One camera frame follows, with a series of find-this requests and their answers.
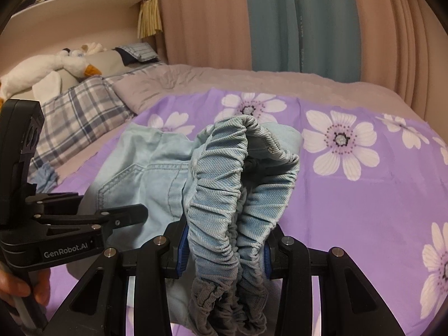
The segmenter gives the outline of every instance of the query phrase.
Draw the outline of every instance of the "stuffed goose toy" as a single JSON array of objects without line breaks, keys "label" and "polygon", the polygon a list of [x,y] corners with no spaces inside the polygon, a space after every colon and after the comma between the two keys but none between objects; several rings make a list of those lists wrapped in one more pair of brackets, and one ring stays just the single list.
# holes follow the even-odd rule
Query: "stuffed goose toy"
[{"label": "stuffed goose toy", "polygon": [[35,99],[44,103],[60,94],[61,77],[56,71],[62,68],[77,78],[101,75],[101,71],[89,64],[84,57],[35,55],[0,77],[0,98],[7,100],[14,94],[33,87]]}]

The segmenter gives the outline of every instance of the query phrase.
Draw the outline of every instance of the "light blue denim jeans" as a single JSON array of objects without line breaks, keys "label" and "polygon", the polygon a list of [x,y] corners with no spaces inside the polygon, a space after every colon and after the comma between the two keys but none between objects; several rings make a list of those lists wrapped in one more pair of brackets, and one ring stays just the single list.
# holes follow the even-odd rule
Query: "light blue denim jeans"
[{"label": "light blue denim jeans", "polygon": [[[301,144],[295,129],[247,115],[207,126],[194,141],[131,124],[78,213],[144,204],[147,222],[108,240],[123,251],[162,234],[185,212],[194,266],[167,281],[171,321],[200,336],[233,336],[237,329],[259,335],[266,323],[275,325],[279,299],[279,287],[264,275],[263,246],[294,188]],[[277,294],[268,296],[267,288]]]}]

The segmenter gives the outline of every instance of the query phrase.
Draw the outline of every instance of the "plaid pillow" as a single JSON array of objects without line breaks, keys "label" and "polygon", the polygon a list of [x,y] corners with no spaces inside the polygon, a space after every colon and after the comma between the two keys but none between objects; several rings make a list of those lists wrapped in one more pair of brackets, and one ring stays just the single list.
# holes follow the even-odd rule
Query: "plaid pillow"
[{"label": "plaid pillow", "polygon": [[158,58],[157,53],[151,48],[148,43],[135,43],[126,46],[118,46],[117,48],[120,48],[126,53],[129,53],[140,63],[148,62],[151,59]]},{"label": "plaid pillow", "polygon": [[53,168],[60,167],[106,132],[130,120],[134,113],[118,98],[112,85],[147,68],[147,65],[142,66],[108,78],[88,78],[43,104],[45,122],[28,178],[31,179],[46,162]]}]

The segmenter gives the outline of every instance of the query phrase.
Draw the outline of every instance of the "finger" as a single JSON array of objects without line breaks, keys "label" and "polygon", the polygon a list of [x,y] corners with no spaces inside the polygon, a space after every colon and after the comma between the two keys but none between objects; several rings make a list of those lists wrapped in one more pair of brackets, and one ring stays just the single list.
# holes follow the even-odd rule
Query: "finger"
[{"label": "finger", "polygon": [[17,297],[28,297],[31,289],[23,280],[0,270],[0,291]]},{"label": "finger", "polygon": [[16,308],[16,304],[14,303],[14,299],[3,291],[0,291],[0,299],[8,303],[11,307]]},{"label": "finger", "polygon": [[50,302],[50,269],[44,269],[37,274],[39,282],[34,287],[34,298],[37,303],[47,306]]}]

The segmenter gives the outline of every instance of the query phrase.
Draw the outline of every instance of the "purple floral blanket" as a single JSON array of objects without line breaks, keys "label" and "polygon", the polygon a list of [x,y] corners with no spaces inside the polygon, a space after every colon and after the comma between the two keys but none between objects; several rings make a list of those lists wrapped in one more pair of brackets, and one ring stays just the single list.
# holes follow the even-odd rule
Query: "purple floral blanket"
[{"label": "purple floral blanket", "polygon": [[[280,221],[285,234],[315,249],[344,248],[406,335],[420,335],[448,294],[446,144],[426,123],[387,113],[217,89],[165,97],[134,122],[192,139],[208,124],[240,113],[303,134],[296,188]],[[118,136],[55,191],[84,193],[117,141]],[[53,270],[50,315],[74,283],[65,268]],[[179,326],[173,334],[191,335]]]}]

